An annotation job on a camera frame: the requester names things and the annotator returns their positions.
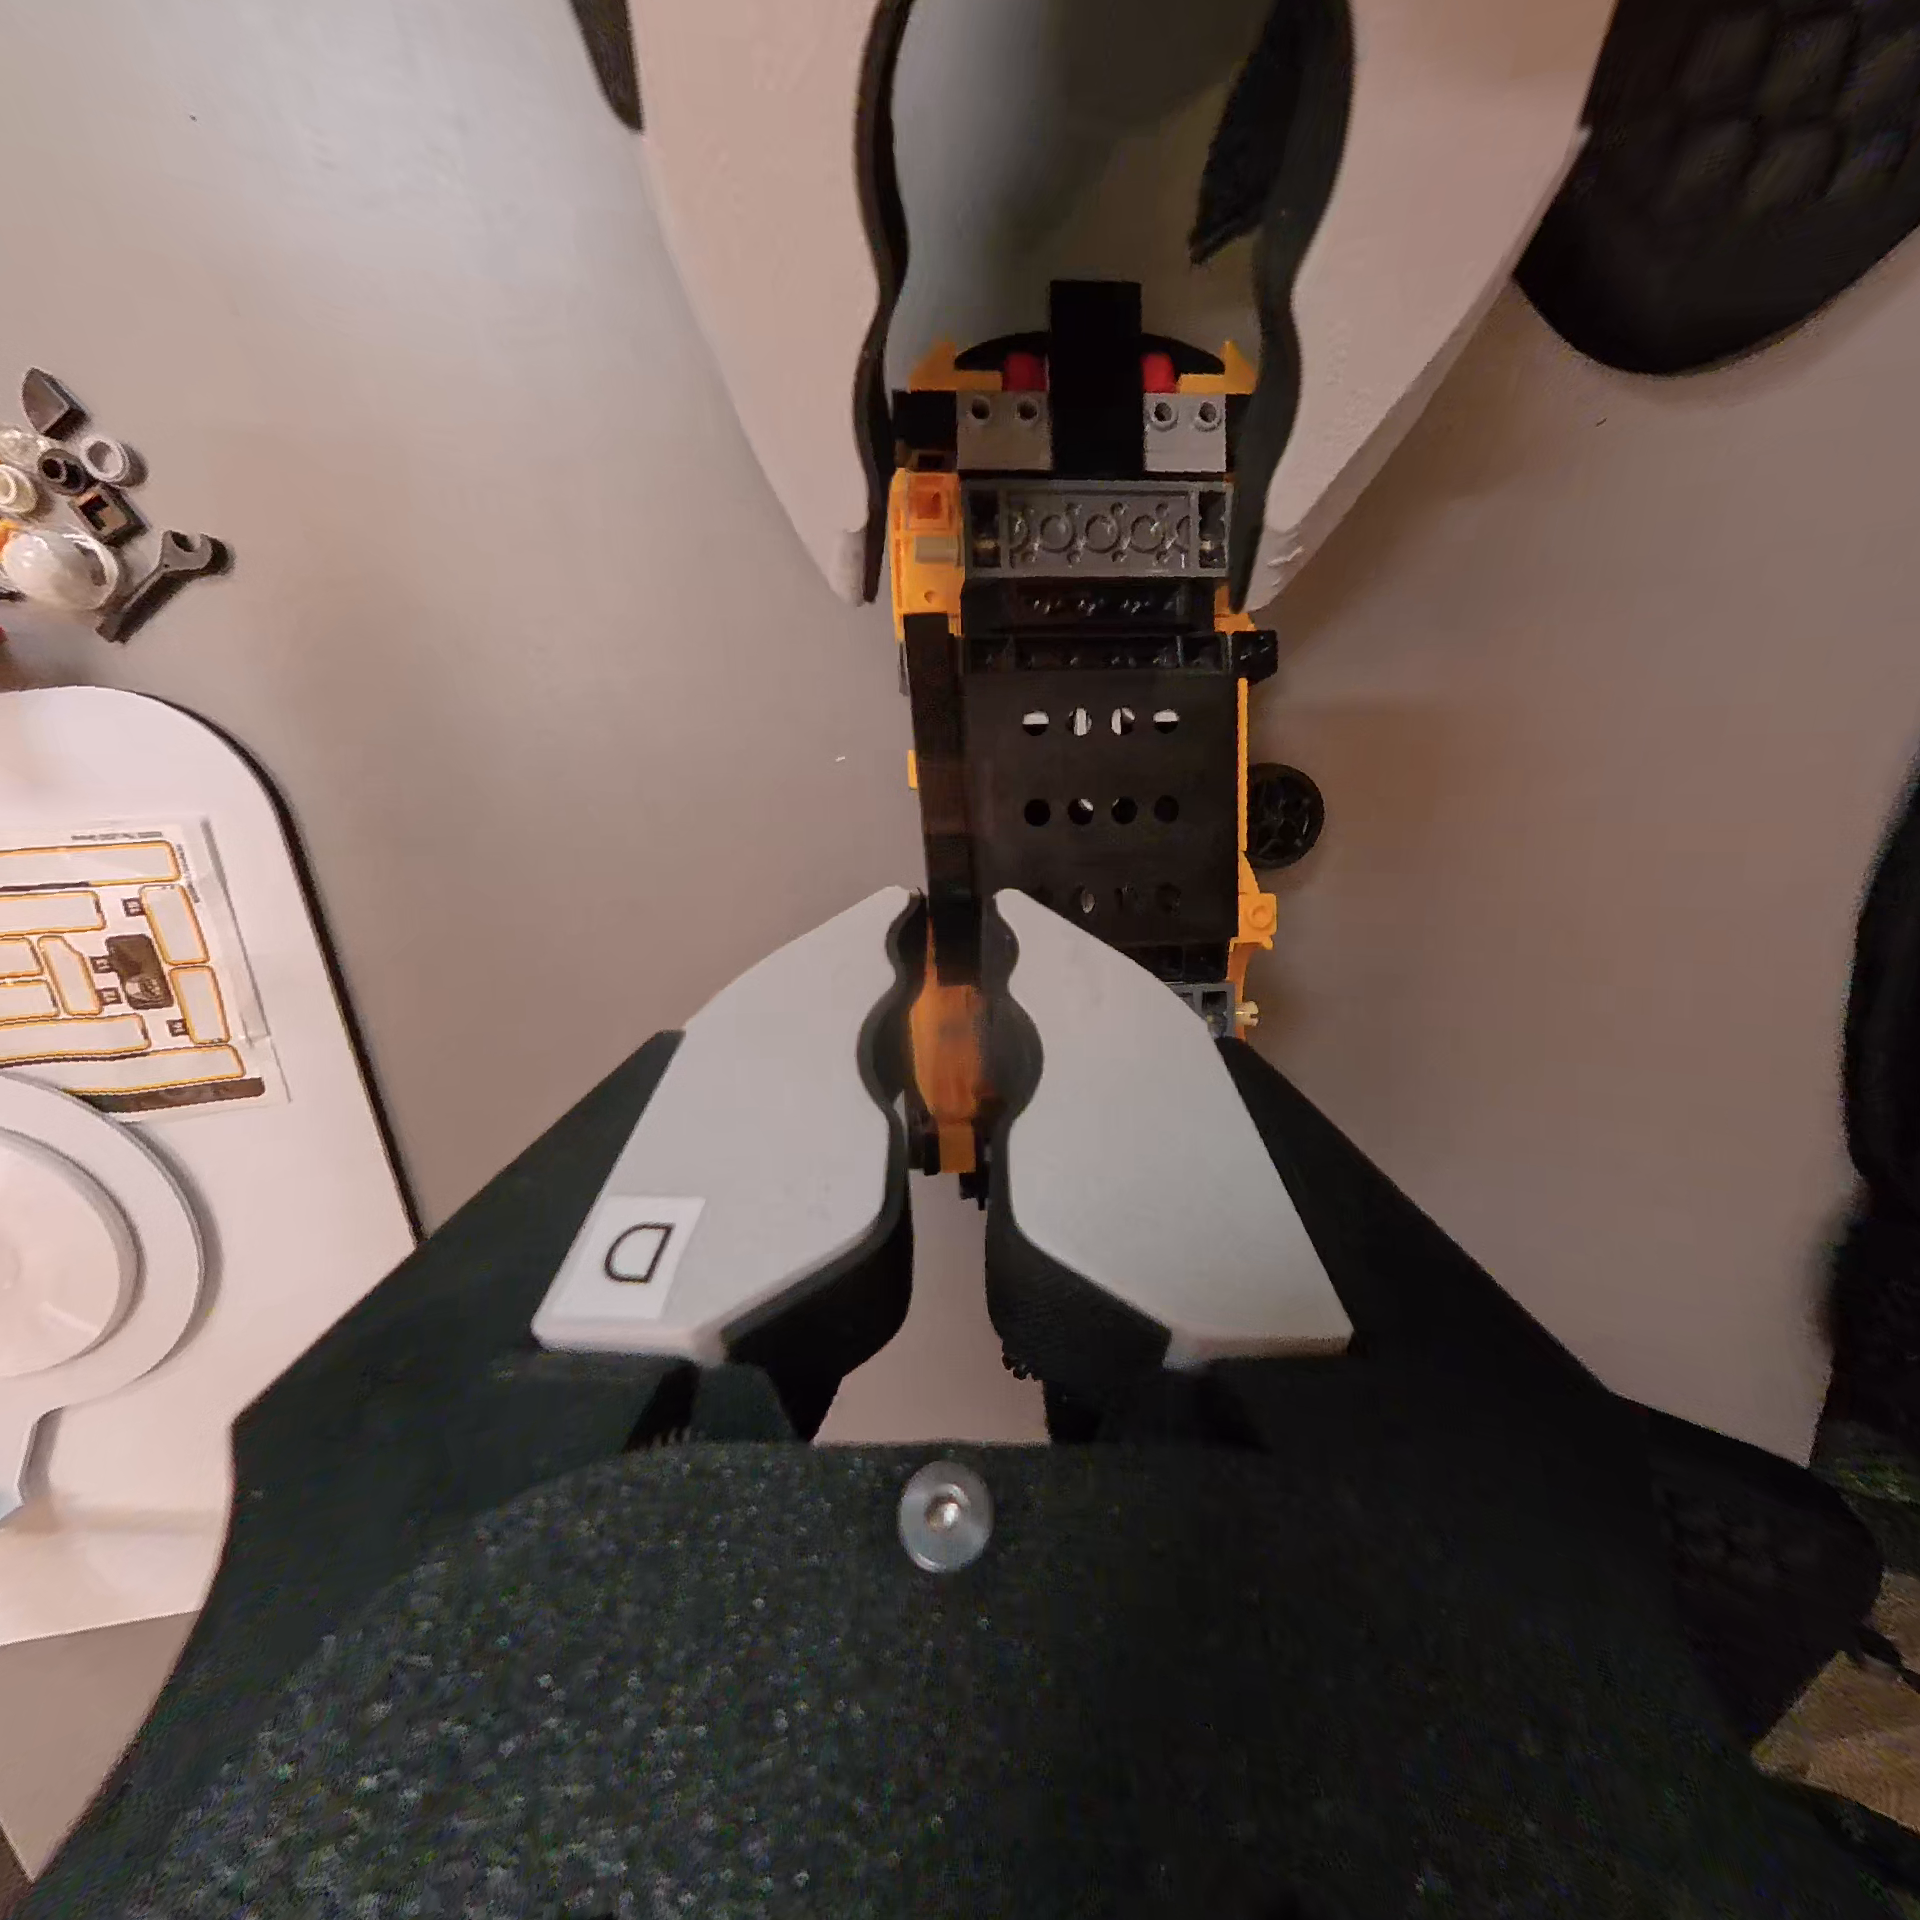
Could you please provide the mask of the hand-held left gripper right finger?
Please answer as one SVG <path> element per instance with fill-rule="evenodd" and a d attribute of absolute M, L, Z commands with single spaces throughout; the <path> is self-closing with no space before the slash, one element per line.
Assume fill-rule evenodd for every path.
<path fill-rule="evenodd" d="M 984 909 L 984 1293 L 1046 1439 L 1165 1379 L 1335 1360 L 1353 1319 L 1203 1019 L 1016 889 Z"/>

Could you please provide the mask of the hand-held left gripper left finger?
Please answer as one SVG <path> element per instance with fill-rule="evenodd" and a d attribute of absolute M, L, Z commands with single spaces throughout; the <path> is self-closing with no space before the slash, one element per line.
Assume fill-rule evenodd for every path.
<path fill-rule="evenodd" d="M 920 955 L 920 896 L 881 887 L 687 1019 L 534 1313 L 542 1349 L 750 1366 L 817 1433 L 910 1309 Z"/>

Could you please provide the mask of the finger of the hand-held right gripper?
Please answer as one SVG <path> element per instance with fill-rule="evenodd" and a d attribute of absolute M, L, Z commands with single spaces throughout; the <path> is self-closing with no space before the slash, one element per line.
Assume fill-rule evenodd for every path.
<path fill-rule="evenodd" d="M 1419 422 L 1585 142 L 1609 2 L 1272 5 L 1187 259 L 1249 246 L 1229 593 L 1270 603 Z"/>
<path fill-rule="evenodd" d="M 905 289 L 907 2 L 637 2 L 639 159 L 739 431 L 806 553 L 879 593 Z"/>

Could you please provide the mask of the black lego wheel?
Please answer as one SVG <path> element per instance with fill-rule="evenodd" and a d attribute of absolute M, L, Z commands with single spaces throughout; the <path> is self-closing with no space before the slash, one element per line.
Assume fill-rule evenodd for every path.
<path fill-rule="evenodd" d="M 1319 785 L 1298 766 L 1255 761 L 1245 778 L 1242 854 L 1255 874 L 1299 865 L 1326 827 Z"/>

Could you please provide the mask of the yellow lego car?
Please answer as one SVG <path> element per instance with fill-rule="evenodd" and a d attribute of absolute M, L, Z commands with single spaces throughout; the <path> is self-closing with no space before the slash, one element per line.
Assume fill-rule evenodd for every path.
<path fill-rule="evenodd" d="M 963 648 L 975 912 L 928 914 L 910 1158 L 986 1203 L 979 938 L 1016 889 L 1238 1037 L 1274 903 L 1242 854 L 1249 690 L 1278 638 L 1231 603 L 1234 456 L 1256 368 L 1152 331 L 1139 286 L 1056 279 L 1042 327 L 936 343 L 894 391 L 885 559 L 902 625 Z"/>

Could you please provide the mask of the lego sticker sheet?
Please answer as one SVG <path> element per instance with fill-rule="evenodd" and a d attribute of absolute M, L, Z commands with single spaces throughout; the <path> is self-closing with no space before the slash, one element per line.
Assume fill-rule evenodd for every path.
<path fill-rule="evenodd" d="M 128 1122 L 288 1105 L 207 818 L 5 822 L 1 1067 Z"/>

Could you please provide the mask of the small white yellow lego piece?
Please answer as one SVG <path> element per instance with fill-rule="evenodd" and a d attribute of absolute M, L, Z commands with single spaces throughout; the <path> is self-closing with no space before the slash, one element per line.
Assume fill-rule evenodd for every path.
<path fill-rule="evenodd" d="M 149 478 L 143 456 L 93 426 L 55 374 L 25 368 L 1 422 L 5 614 L 125 645 L 185 589 L 229 576 L 229 542 L 142 511 Z"/>

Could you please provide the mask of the white metal book stand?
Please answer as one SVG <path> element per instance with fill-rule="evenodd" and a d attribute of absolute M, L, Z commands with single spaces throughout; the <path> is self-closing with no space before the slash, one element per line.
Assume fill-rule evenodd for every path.
<path fill-rule="evenodd" d="M 125 690 L 13 690 L 1 815 L 40 809 L 207 818 L 289 1101 L 128 1122 L 5 1070 L 5 1647 L 193 1614 L 232 1419 L 415 1246 L 253 765 Z"/>

